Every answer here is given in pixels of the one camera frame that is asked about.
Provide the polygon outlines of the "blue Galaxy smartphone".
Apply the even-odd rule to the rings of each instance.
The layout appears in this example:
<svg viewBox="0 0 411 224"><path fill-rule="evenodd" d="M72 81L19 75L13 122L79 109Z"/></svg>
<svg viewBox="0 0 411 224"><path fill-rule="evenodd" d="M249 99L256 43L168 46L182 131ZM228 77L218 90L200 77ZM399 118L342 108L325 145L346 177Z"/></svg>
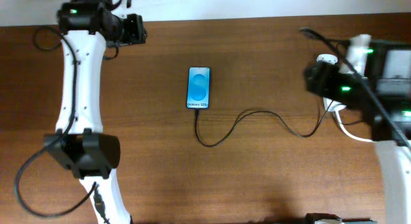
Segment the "blue Galaxy smartphone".
<svg viewBox="0 0 411 224"><path fill-rule="evenodd" d="M209 108L211 69L209 67L190 67L186 106L190 109Z"/></svg>

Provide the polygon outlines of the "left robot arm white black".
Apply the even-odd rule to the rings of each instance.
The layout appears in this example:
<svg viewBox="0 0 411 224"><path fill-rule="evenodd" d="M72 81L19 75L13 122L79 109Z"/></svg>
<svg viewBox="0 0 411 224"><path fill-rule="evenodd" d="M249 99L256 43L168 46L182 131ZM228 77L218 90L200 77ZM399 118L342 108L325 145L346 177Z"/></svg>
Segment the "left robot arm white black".
<svg viewBox="0 0 411 224"><path fill-rule="evenodd" d="M144 44L143 19L126 13L132 0L70 0L57 12L64 51L62 105L48 153L89 193L98 223L131 223L117 179L120 144L103 132L101 65L108 48Z"/></svg>

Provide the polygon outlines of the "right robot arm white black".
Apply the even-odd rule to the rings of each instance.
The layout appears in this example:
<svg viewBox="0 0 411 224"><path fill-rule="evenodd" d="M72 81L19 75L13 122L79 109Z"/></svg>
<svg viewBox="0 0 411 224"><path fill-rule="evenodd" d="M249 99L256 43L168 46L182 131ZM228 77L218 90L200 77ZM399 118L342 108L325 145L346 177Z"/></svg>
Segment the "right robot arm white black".
<svg viewBox="0 0 411 224"><path fill-rule="evenodd" d="M350 40L343 55L323 42L339 63L307 68L306 88L361 112L383 175L386 222L410 223L410 44Z"/></svg>

